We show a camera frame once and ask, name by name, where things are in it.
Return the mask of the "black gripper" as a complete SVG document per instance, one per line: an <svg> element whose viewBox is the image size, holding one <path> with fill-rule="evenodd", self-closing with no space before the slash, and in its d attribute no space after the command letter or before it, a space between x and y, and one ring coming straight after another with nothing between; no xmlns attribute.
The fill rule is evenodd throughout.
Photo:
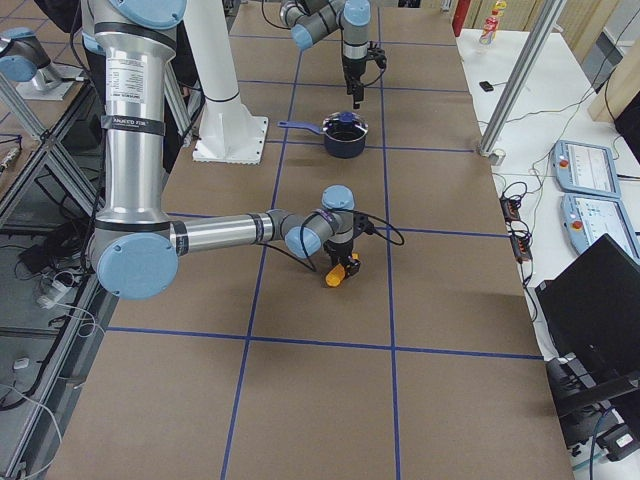
<svg viewBox="0 0 640 480"><path fill-rule="evenodd" d="M347 94L352 96L353 108L359 109L364 99L364 84L361 77L366 72L366 59L342 58L343 75L346 83Z"/></svg>
<svg viewBox="0 0 640 480"><path fill-rule="evenodd" d="M359 254L353 252L353 246L354 239L352 235L340 237L338 241L327 240L323 244L323 249L329 255L331 268L340 263L346 263L346 275L356 275L360 270L361 262Z"/></svg>

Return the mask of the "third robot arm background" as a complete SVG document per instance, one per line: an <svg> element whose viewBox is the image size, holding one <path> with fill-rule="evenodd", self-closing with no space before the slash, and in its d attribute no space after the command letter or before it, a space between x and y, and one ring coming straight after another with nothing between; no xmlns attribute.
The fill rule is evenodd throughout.
<svg viewBox="0 0 640 480"><path fill-rule="evenodd" d="M11 81L30 83L38 92L76 80L76 74L64 77L60 73L35 32L27 27L1 32L1 73Z"/></svg>

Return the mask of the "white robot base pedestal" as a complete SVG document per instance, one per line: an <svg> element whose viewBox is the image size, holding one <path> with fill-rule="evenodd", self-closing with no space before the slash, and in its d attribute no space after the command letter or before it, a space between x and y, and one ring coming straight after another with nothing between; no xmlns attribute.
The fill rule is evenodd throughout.
<svg viewBox="0 0 640 480"><path fill-rule="evenodd" d="M242 102L222 3L189 0L184 24L205 99L193 158L258 164L269 120Z"/></svg>

